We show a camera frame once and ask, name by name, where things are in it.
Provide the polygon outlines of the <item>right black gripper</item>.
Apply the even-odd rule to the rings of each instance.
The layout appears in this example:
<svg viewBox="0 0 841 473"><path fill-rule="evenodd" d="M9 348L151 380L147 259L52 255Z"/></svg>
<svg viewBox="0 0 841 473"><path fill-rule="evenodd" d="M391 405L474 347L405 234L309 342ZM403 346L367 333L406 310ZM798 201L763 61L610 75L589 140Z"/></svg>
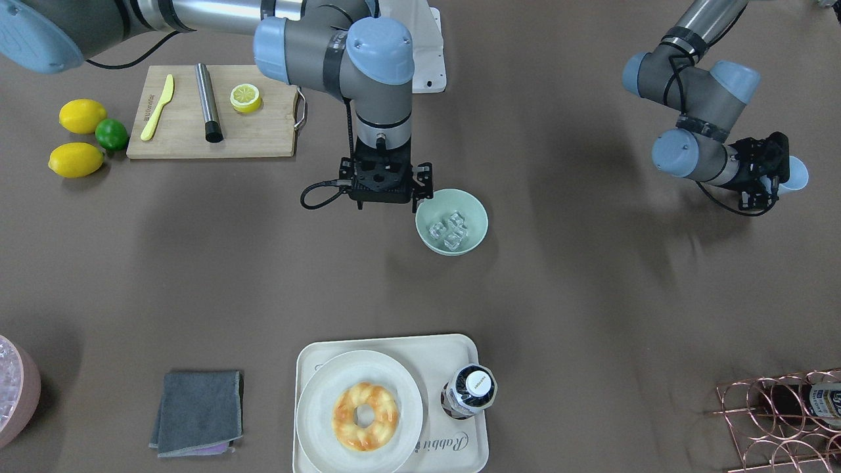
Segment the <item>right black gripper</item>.
<svg viewBox="0 0 841 473"><path fill-rule="evenodd" d="M413 167L411 143L381 154L361 141L355 143L351 158L343 158L339 181L349 185L349 197L358 202L405 204L413 194L413 212L421 200L434 197L433 170L430 162Z"/></svg>

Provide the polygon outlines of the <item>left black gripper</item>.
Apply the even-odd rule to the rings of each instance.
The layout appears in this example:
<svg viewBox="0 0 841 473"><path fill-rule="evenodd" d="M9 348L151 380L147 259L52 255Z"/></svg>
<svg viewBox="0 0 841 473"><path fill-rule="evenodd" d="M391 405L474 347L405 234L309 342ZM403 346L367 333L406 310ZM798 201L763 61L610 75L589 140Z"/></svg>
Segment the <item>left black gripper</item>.
<svg viewBox="0 0 841 473"><path fill-rule="evenodd" d="M740 212L768 212L779 200L782 173L789 173L789 138L772 132L768 138L747 137L728 146L738 162L730 191L740 191Z"/></svg>

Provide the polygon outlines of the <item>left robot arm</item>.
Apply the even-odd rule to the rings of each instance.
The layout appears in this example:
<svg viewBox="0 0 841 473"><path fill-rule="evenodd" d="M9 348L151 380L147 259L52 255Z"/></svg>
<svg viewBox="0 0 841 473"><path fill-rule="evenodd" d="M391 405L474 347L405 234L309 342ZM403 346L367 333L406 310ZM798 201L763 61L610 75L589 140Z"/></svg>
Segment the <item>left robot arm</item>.
<svg viewBox="0 0 841 473"><path fill-rule="evenodd" d="M631 57L622 72L625 90L679 114L652 147L658 170L694 181L702 192L735 192L732 213L757 217L779 201L791 178L789 138L776 131L763 139L728 143L733 126L760 84L757 71L734 62L698 63L738 22L745 1L696 1L649 52Z"/></svg>

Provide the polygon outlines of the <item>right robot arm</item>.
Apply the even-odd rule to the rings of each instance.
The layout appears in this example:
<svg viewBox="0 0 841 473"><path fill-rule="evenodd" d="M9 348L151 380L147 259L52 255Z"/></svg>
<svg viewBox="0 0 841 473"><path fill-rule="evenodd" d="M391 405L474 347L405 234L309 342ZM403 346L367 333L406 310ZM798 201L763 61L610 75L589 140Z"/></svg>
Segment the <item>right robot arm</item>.
<svg viewBox="0 0 841 473"><path fill-rule="evenodd" d="M434 196L432 164L411 163L411 30L378 1L3 1L2 53L39 73L81 66L149 31L251 35L268 78L342 100L351 155L329 182L358 206L417 208Z"/></svg>

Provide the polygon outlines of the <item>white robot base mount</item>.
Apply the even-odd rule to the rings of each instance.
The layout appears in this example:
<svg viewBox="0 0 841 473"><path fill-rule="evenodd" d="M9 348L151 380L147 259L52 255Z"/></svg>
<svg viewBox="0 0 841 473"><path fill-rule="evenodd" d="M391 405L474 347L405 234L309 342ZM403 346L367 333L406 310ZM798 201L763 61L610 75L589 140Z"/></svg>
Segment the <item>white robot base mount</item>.
<svg viewBox="0 0 841 473"><path fill-rule="evenodd" d="M441 13L436 8L430 7L429 10L435 30L432 30L429 21L421 21L421 39L429 39L430 44L418 46L418 51L414 53L414 94L442 93L447 87Z"/></svg>

